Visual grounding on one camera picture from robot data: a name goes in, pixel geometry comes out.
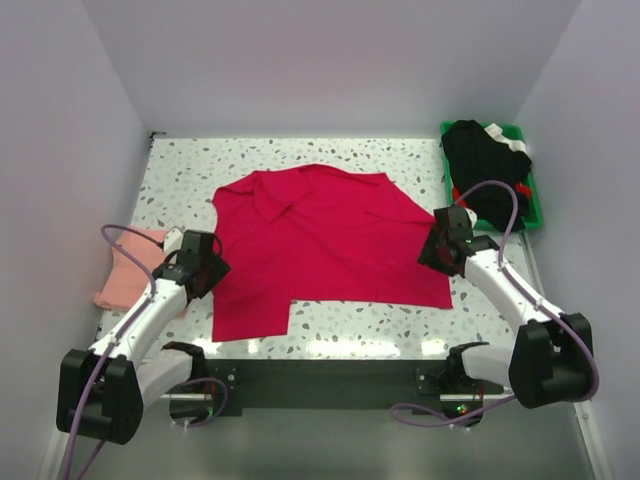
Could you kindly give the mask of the magenta red t shirt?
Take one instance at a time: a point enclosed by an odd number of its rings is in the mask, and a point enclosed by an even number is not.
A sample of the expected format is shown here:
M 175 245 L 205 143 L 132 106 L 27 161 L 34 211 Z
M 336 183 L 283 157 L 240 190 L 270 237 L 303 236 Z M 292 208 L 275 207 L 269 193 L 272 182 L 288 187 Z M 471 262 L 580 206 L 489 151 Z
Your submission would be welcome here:
M 254 171 L 212 204 L 231 267 L 213 290 L 216 342 L 286 334 L 295 300 L 453 306 L 448 277 L 418 262 L 432 214 L 384 173 Z

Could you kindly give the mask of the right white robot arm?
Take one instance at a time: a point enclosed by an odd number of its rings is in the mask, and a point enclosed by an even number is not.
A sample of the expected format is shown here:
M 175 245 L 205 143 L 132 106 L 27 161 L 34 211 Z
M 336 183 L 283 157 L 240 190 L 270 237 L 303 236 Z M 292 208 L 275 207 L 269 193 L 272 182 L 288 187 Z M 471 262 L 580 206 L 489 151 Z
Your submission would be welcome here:
M 510 389 L 524 407 L 590 399 L 599 387 L 591 325 L 569 314 L 529 285 L 488 235 L 474 232 L 475 215 L 462 206 L 434 212 L 435 224 L 418 262 L 476 287 L 509 324 L 512 346 L 485 341 L 450 349 L 439 381 L 459 393 L 480 381 Z

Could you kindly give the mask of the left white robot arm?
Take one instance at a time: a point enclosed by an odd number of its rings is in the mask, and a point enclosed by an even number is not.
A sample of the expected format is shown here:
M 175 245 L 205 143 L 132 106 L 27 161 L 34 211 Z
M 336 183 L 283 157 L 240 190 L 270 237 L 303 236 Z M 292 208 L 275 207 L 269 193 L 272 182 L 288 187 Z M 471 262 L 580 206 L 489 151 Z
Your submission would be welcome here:
M 72 349 L 61 361 L 56 427 L 71 440 L 83 436 L 126 444 L 145 409 L 174 388 L 196 392 L 205 386 L 228 394 L 227 386 L 211 376 L 197 345 L 172 341 L 155 359 L 145 359 L 168 323 L 231 270 L 220 239 L 211 232 L 177 230 L 158 245 L 164 254 L 155 268 L 125 255 L 147 281 L 133 306 L 88 349 Z

